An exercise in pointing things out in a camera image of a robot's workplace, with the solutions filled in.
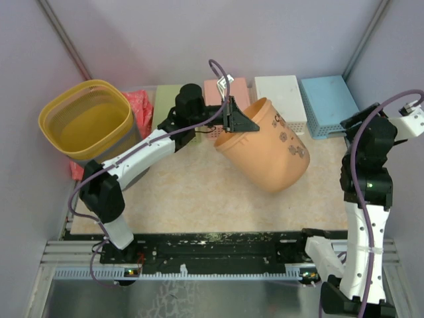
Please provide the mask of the pink perforated plastic basket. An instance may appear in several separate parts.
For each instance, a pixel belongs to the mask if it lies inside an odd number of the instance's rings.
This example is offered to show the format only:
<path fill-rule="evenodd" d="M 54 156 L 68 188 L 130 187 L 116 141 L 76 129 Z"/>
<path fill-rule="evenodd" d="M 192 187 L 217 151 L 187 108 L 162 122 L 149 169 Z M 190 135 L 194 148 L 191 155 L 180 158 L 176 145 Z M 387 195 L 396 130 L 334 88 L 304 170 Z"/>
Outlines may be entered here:
<path fill-rule="evenodd" d="M 221 104 L 221 95 L 218 91 L 216 80 L 211 79 L 204 81 L 203 88 L 206 105 Z M 244 111 L 251 104 L 245 78 L 235 78 L 230 85 L 230 93 L 235 98 L 240 110 Z M 207 133 L 206 136 L 209 140 L 216 140 L 222 131 L 222 126 L 217 126 L 216 129 L 211 129 L 211 132 Z"/>

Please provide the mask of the orange plastic bin liner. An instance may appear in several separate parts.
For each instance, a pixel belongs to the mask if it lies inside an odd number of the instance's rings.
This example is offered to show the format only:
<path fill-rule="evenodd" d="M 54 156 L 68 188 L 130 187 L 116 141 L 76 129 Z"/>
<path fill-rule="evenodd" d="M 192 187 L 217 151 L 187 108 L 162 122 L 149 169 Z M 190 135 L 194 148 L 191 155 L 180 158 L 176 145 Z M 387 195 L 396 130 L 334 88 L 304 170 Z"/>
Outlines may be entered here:
<path fill-rule="evenodd" d="M 307 147 L 269 99 L 259 99 L 244 114 L 260 130 L 222 132 L 214 143 L 216 151 L 264 191 L 276 193 L 289 188 L 309 166 Z"/>

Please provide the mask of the white perforated plastic basket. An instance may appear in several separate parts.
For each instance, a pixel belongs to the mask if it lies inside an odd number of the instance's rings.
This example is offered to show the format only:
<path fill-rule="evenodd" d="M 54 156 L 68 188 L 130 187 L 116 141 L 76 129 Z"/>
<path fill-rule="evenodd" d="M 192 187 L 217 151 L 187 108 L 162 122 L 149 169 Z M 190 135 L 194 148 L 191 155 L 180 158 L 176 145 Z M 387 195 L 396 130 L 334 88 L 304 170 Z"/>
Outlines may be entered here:
<path fill-rule="evenodd" d="M 291 130 L 297 135 L 305 133 L 307 116 L 295 75 L 258 76 L 252 86 L 256 99 L 269 99 Z"/>

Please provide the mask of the green perforated plastic basket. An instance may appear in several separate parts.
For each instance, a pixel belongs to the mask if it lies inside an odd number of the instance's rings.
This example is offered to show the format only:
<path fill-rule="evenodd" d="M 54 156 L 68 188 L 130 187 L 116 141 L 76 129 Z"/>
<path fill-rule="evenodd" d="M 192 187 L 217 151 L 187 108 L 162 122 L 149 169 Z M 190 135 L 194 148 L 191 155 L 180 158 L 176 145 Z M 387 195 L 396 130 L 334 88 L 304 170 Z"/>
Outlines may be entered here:
<path fill-rule="evenodd" d="M 156 88 L 153 104 L 153 129 L 156 129 L 166 119 L 170 109 L 175 106 L 175 98 L 181 88 L 182 85 L 159 85 Z"/>

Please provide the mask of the blue perforated plastic basket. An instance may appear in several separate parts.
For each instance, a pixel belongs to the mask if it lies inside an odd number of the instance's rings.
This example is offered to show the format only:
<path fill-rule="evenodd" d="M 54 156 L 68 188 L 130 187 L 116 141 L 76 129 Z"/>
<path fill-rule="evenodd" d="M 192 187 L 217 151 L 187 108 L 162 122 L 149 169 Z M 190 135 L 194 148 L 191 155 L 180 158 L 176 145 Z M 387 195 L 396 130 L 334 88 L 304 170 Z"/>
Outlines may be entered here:
<path fill-rule="evenodd" d="M 301 98 L 312 138 L 343 136 L 341 121 L 358 112 L 358 107 L 342 76 L 302 79 Z"/>

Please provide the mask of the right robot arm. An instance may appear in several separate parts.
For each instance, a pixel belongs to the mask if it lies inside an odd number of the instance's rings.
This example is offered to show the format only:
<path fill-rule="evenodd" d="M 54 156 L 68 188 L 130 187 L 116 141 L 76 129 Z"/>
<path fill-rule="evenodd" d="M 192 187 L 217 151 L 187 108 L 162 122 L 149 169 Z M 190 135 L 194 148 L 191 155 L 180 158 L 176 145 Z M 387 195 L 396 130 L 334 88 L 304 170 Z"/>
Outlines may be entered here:
<path fill-rule="evenodd" d="M 297 257 L 315 263 L 322 281 L 320 313 L 348 317 L 395 317 L 382 279 L 384 231 L 393 181 L 384 167 L 398 133 L 379 103 L 341 121 L 348 148 L 340 185 L 348 219 L 346 258 L 340 260 L 323 230 L 303 229 Z"/>

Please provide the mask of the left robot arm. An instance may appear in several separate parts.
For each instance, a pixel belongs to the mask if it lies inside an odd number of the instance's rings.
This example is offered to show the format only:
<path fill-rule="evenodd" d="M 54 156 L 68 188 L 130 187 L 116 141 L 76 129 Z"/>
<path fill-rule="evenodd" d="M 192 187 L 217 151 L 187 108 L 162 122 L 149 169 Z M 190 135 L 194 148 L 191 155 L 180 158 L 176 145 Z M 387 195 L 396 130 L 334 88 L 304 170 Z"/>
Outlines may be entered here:
<path fill-rule="evenodd" d="M 251 133 L 260 127 L 238 107 L 233 96 L 224 94 L 220 105 L 207 106 L 202 89 L 194 83 L 183 85 L 175 105 L 148 137 L 124 153 L 85 165 L 79 198 L 95 214 L 115 256 L 125 263 L 138 254 L 134 235 L 123 217 L 123 191 L 151 165 L 185 147 L 198 127 L 221 125 L 226 133 Z"/>

